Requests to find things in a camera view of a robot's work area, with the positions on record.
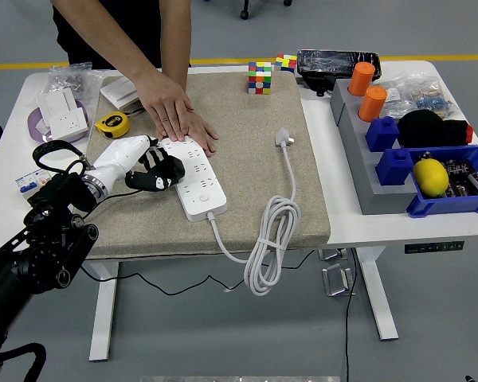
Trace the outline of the person's left hand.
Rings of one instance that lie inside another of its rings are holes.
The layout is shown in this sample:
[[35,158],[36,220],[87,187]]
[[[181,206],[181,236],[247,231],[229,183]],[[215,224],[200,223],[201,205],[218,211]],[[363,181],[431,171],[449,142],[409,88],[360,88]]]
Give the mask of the person's left hand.
[[154,111],[155,136],[172,142],[183,142],[186,136],[192,138],[207,157],[216,152],[214,141],[218,140],[216,131],[196,112],[185,110],[182,113],[167,115]]

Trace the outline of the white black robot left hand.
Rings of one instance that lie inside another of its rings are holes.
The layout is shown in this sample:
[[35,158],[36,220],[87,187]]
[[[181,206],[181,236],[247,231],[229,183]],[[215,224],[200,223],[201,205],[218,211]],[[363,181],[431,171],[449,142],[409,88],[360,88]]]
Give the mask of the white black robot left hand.
[[110,196],[116,181],[142,191],[160,192],[185,176],[182,161],[169,155],[159,140],[147,135],[116,139],[96,159],[82,180],[98,200]]

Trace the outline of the person's right hand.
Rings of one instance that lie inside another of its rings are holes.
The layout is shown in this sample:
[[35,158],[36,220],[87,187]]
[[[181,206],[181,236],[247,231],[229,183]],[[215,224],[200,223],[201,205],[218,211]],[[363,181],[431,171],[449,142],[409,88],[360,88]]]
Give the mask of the person's right hand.
[[187,73],[143,70],[134,80],[141,104],[153,119],[156,132],[172,141],[183,141],[189,132],[194,107],[186,94]]

